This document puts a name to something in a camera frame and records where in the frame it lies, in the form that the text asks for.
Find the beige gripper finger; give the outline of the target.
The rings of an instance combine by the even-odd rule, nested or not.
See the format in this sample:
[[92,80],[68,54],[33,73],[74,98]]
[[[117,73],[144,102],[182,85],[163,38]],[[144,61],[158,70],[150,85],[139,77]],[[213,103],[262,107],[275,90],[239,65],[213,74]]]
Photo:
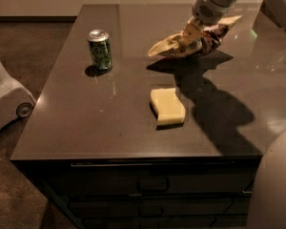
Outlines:
[[184,28],[179,33],[178,42],[183,47],[188,47],[194,41],[201,38],[203,25],[201,21],[195,17],[191,17]]

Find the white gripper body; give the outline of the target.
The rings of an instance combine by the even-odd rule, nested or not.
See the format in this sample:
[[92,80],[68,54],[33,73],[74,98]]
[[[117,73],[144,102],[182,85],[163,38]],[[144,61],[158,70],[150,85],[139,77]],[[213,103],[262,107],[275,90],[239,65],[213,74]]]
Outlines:
[[203,25],[216,24],[227,13],[234,0],[194,0],[193,17]]

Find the white robot base with wheel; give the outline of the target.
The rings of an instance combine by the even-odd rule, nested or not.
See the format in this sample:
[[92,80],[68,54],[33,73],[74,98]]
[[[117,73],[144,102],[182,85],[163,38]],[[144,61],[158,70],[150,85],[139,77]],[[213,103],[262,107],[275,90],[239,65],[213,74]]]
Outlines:
[[29,116],[35,104],[31,92],[11,77],[0,61],[0,131],[13,120]]

